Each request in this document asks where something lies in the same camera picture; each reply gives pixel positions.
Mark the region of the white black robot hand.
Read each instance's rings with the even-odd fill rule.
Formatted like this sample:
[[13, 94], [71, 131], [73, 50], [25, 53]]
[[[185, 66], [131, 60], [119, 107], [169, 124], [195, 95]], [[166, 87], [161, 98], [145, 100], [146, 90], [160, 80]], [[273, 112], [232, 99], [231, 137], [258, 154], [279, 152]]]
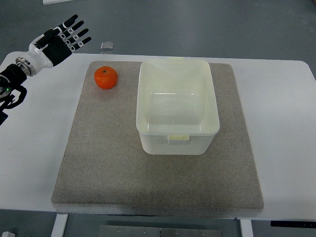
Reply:
[[37, 37], [30, 43], [29, 50], [26, 53], [26, 65], [31, 70], [55, 67], [68, 58], [72, 52], [91, 41], [91, 37], [87, 37], [76, 42], [88, 32], [88, 28], [86, 28], [74, 34], [84, 24], [84, 21], [81, 20], [73, 25], [77, 18], [77, 14], [73, 15], [55, 29], [46, 31], [41, 38]]

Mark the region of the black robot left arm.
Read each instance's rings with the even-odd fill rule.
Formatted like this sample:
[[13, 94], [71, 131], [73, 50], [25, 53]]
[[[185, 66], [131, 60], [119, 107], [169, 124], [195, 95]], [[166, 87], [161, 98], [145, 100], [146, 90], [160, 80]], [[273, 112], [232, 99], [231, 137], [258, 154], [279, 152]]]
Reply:
[[84, 21], [76, 22], [77, 18], [75, 14], [61, 25], [35, 38], [30, 43], [28, 52], [19, 56], [14, 64], [10, 64], [0, 73], [1, 123], [8, 118], [4, 110], [13, 109], [24, 101], [27, 89], [22, 84], [27, 77], [59, 65], [91, 40], [91, 37], [81, 39], [88, 29], [78, 32]]

